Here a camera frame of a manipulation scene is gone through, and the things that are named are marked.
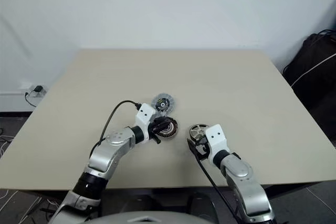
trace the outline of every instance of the tabletop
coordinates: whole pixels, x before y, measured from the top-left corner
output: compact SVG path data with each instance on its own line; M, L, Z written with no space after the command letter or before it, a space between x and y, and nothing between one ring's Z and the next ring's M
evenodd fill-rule
M0 188L72 189L111 110L122 100L175 100L177 136L138 144L108 188L209 186L189 151L191 125L220 124L261 184L336 179L336 151L271 61L257 50L82 50L0 160ZM123 105L108 132L133 126ZM203 161L214 181L220 171Z

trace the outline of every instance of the black bag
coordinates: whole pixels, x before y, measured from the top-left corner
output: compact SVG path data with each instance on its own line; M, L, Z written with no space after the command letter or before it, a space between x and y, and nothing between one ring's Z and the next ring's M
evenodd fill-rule
M310 35L283 76L327 137L336 137L336 31Z

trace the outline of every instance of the gear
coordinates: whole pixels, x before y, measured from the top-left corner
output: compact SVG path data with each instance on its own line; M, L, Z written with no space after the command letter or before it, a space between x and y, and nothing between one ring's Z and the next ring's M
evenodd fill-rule
M174 109L174 99L171 95L166 93L158 94L152 100L152 107L157 110L157 116L167 116Z
M173 120L167 128L160 131L157 135L161 137L172 137L177 133L177 122Z
M206 124L195 124L191 126L189 135L192 141L196 142L205 135L205 129L208 127Z

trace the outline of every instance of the table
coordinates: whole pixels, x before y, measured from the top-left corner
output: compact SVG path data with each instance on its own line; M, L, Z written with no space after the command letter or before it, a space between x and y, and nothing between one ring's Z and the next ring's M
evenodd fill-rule
M69 190L111 110L165 92L179 132L137 145L108 188L209 186L185 140L191 125L219 123L231 151L261 184L336 179L336 151L270 60L257 50L82 50L0 160L0 188ZM132 126L123 105L108 131ZM226 182L204 162L214 181Z

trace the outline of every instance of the white wall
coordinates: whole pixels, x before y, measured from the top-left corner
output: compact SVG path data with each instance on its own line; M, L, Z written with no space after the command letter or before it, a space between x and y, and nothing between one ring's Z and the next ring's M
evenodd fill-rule
M0 93L50 86L79 48L261 48L278 69L336 0L0 0ZM0 111L31 110L0 95Z

